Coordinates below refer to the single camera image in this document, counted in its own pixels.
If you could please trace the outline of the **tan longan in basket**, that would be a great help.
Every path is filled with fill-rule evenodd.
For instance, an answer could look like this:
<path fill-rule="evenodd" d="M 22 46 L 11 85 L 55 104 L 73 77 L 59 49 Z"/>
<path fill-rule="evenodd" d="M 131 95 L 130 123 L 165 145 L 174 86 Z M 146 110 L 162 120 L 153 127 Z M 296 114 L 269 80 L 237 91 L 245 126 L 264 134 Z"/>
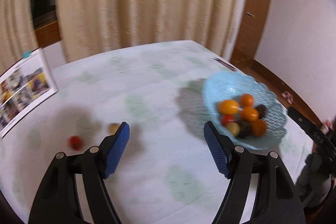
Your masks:
<path fill-rule="evenodd" d="M 240 126 L 236 122 L 229 122 L 226 124 L 225 128 L 234 136 L 238 137 L 240 134 Z"/>

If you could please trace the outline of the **small red tomato in basket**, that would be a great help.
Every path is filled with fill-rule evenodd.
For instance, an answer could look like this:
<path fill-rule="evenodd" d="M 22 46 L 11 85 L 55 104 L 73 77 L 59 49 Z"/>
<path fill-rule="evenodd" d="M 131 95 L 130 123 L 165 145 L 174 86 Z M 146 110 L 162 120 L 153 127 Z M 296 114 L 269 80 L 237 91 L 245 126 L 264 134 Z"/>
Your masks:
<path fill-rule="evenodd" d="M 220 118 L 220 123 L 224 127 L 226 127 L 226 124 L 232 123 L 234 121 L 235 121 L 235 117 L 233 115 L 230 115 L 230 114 L 223 115 Z"/>

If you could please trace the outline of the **yellow orange tomato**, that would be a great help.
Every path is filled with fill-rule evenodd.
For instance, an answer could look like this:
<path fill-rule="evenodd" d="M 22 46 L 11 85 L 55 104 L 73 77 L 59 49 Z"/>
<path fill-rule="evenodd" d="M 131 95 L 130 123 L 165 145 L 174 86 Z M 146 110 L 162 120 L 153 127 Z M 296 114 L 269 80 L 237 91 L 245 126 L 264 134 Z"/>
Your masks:
<path fill-rule="evenodd" d="M 240 105 L 235 100 L 223 100 L 218 103 L 218 112 L 222 115 L 236 115 Z"/>

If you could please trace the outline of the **brown wooden door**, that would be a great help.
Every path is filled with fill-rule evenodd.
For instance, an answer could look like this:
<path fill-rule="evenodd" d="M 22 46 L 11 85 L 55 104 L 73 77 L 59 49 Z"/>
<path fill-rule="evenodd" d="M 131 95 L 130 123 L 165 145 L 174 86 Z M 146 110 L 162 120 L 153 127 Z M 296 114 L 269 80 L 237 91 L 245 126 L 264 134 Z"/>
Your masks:
<path fill-rule="evenodd" d="M 335 118 L 335 0 L 237 0 L 233 65 L 288 92 L 315 123 Z"/>

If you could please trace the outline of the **orange kumquat middle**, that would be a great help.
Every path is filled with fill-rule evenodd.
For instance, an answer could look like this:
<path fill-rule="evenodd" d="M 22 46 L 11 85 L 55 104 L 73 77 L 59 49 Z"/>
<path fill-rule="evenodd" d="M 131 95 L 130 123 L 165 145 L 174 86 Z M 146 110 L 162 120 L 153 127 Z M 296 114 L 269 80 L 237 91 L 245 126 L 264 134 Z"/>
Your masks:
<path fill-rule="evenodd" d="M 240 118 L 244 121 L 254 122 L 259 119 L 259 115 L 255 108 L 244 107 L 240 112 Z"/>

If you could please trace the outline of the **white green patterned tablecloth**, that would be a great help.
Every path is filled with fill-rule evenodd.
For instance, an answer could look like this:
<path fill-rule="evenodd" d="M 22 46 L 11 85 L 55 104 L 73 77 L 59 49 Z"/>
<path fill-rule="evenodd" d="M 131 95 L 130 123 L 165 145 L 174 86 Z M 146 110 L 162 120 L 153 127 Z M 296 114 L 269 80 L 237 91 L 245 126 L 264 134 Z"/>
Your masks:
<path fill-rule="evenodd" d="M 110 123 L 122 122 L 130 137 L 116 171 L 104 181 L 120 223 L 214 223 L 230 181 L 218 171 L 204 138 L 211 120 L 203 85 L 235 68 L 185 40 L 49 69 L 58 92 L 1 137 L 1 223 L 29 223 L 37 190 L 58 152 L 84 153 L 110 135 Z M 256 155 L 275 151 L 295 182 L 313 142 L 287 112 L 283 107 L 286 134 L 280 144 L 264 150 L 240 146 Z M 69 147 L 70 136 L 82 139 L 81 150 Z M 94 223 L 83 177 L 75 178 L 85 223 Z M 257 181 L 253 174 L 240 222 L 249 223 Z"/>

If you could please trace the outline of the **orange kumquat top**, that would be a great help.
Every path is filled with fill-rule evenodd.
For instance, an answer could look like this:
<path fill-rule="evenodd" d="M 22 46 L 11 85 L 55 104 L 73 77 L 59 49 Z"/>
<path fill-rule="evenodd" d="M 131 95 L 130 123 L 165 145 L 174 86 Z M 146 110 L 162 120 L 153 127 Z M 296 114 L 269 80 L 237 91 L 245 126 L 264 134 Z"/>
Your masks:
<path fill-rule="evenodd" d="M 240 106 L 244 107 L 252 107 L 254 104 L 254 97 L 248 93 L 240 96 Z"/>

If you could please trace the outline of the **light blue plastic basket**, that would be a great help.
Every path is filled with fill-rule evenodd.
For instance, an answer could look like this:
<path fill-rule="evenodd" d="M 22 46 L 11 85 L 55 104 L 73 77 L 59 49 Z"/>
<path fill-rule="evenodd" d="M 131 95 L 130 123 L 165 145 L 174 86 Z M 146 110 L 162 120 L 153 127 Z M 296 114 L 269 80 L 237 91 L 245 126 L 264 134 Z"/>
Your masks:
<path fill-rule="evenodd" d="M 280 144 L 286 134 L 286 116 L 274 93 L 239 72 L 219 72 L 203 85 L 209 118 L 222 135 L 249 149 Z"/>

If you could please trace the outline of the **tan longan fruit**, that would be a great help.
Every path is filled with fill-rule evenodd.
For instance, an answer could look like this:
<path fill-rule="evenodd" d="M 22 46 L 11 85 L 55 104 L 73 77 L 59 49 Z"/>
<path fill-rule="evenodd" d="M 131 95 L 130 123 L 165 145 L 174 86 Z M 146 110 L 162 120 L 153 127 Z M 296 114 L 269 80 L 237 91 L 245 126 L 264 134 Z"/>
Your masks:
<path fill-rule="evenodd" d="M 114 135 L 117 132 L 117 130 L 119 129 L 119 127 L 120 127 L 119 123 L 110 123 L 108 125 L 108 133 L 110 135 Z"/>

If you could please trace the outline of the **photo collage board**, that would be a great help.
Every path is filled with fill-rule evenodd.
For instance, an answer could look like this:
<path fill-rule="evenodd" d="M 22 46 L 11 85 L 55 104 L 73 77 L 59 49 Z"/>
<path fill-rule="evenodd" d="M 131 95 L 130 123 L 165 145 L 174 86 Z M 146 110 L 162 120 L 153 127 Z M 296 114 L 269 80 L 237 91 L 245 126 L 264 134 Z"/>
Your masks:
<path fill-rule="evenodd" d="M 22 118 L 58 92 L 41 48 L 1 75 L 1 137 Z"/>

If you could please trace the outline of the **dark brown lychee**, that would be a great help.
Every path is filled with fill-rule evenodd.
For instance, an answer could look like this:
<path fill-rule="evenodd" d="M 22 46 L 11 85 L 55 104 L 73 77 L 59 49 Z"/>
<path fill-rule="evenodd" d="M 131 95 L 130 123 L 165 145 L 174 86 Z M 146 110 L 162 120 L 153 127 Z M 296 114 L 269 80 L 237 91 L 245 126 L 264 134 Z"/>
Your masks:
<path fill-rule="evenodd" d="M 255 110 L 258 112 L 259 119 L 263 119 L 266 116 L 267 109 L 265 105 L 258 105 Z"/>

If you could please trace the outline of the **orange kumquat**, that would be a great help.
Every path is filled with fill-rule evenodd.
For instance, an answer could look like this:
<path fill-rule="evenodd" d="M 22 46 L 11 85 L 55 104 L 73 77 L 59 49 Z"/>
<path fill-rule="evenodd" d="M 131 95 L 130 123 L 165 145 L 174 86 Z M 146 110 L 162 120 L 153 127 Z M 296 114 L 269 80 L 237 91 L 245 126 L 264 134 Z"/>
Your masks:
<path fill-rule="evenodd" d="M 259 115 L 255 108 L 244 107 L 240 112 L 240 118 L 244 121 L 254 122 L 259 119 Z"/>
<path fill-rule="evenodd" d="M 240 106 L 244 107 L 252 107 L 254 104 L 254 97 L 248 93 L 240 96 Z"/>

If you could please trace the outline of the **beige curtain left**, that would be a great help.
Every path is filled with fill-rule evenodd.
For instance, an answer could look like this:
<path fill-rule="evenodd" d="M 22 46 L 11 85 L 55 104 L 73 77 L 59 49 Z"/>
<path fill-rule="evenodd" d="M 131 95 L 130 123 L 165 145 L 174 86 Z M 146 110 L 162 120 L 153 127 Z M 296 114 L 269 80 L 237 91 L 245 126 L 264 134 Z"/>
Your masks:
<path fill-rule="evenodd" d="M 27 51 L 37 49 L 31 0 L 1 0 L 0 71 L 4 73 Z"/>

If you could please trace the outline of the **teal binder clip right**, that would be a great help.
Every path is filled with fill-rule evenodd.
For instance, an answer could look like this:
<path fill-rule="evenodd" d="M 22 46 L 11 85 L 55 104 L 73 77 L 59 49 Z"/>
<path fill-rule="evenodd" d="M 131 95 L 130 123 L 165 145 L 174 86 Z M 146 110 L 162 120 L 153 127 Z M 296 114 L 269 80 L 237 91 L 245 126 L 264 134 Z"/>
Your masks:
<path fill-rule="evenodd" d="M 22 54 L 22 58 L 23 58 L 23 59 L 29 58 L 30 55 L 31 55 L 31 51 L 25 51 L 25 52 Z"/>

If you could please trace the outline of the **orange fruit right basket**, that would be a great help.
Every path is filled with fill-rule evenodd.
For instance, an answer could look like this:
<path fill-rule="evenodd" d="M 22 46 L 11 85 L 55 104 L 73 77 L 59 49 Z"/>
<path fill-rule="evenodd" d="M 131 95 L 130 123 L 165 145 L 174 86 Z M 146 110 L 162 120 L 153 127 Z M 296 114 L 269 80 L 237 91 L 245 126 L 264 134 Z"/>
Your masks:
<path fill-rule="evenodd" d="M 263 136 L 266 133 L 267 123 L 262 119 L 251 122 L 250 126 L 253 136 L 257 138 Z"/>

